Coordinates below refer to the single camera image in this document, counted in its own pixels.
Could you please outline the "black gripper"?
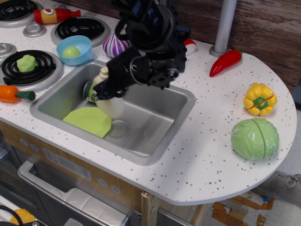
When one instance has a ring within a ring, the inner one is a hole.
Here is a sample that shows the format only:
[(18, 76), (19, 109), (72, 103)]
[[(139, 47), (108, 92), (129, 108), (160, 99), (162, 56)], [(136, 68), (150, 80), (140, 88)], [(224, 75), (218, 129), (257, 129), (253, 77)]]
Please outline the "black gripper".
[(159, 54), (159, 58), (150, 59), (131, 47), (107, 63), (109, 78), (94, 87), (95, 96), (100, 100), (122, 98), (134, 84), (169, 88), (185, 71), (186, 52), (187, 48), (180, 46), (167, 57)]

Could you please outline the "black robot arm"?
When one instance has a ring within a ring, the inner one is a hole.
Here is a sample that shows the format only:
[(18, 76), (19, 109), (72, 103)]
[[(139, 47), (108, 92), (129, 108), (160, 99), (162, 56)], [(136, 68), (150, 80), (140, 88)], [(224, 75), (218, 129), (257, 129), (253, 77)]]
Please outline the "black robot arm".
[(121, 20), (115, 28), (119, 40), (132, 46), (107, 63), (109, 77), (94, 86), (96, 100), (123, 97), (134, 84), (169, 88), (185, 70), (184, 42), (190, 28), (181, 25), (171, 0), (114, 0)]

